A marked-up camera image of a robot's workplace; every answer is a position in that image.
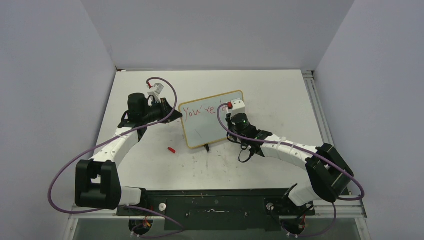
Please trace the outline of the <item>yellow framed whiteboard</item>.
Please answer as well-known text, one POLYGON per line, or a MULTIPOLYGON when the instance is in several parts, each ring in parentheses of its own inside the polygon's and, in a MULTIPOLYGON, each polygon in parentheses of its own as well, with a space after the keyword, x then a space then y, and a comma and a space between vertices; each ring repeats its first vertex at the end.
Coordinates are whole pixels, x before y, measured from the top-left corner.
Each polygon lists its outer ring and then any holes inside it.
POLYGON ((236 99, 244 99, 241 90, 181 103, 178 111, 182 113, 181 122, 187 147, 195 149, 225 140, 227 132, 221 127, 217 113, 225 123, 227 107, 219 106, 236 99))

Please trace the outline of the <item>red marker cap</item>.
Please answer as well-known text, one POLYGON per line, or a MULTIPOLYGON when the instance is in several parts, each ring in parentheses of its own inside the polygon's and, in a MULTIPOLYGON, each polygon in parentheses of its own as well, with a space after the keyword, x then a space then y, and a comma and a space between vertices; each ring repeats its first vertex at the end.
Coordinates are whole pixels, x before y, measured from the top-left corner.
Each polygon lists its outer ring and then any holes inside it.
POLYGON ((175 149, 173 149, 172 147, 168 147, 167 148, 170 152, 172 152, 173 154, 175 154, 176 153, 176 150, 175 149))

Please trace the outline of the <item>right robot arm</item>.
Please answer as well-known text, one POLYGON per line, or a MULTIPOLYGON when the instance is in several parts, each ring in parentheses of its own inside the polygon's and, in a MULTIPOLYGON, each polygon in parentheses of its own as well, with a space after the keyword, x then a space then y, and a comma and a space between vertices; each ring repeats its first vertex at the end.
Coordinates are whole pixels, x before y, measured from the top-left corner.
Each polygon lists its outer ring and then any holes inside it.
POLYGON ((289 214, 296 214, 303 205, 315 200, 334 203, 354 179, 352 170, 331 144, 299 145, 257 129, 245 113, 228 113, 225 120, 227 136, 249 150, 251 156, 278 159, 307 172, 308 180, 294 184, 282 201, 289 214))

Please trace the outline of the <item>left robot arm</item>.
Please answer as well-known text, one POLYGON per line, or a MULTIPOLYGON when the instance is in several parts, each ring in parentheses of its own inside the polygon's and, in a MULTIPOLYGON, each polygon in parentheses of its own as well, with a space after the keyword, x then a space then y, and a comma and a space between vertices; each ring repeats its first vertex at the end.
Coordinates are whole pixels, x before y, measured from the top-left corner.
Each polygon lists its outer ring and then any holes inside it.
POLYGON ((114 136, 89 160, 80 160, 75 168, 75 204, 78 207, 114 210, 129 205, 136 215, 149 210, 149 201, 142 197, 143 190, 122 186, 118 166, 132 147, 140 142, 146 125, 171 123, 183 114, 170 106, 165 98, 152 104, 143 93, 128 96, 128 110, 123 114, 114 136))

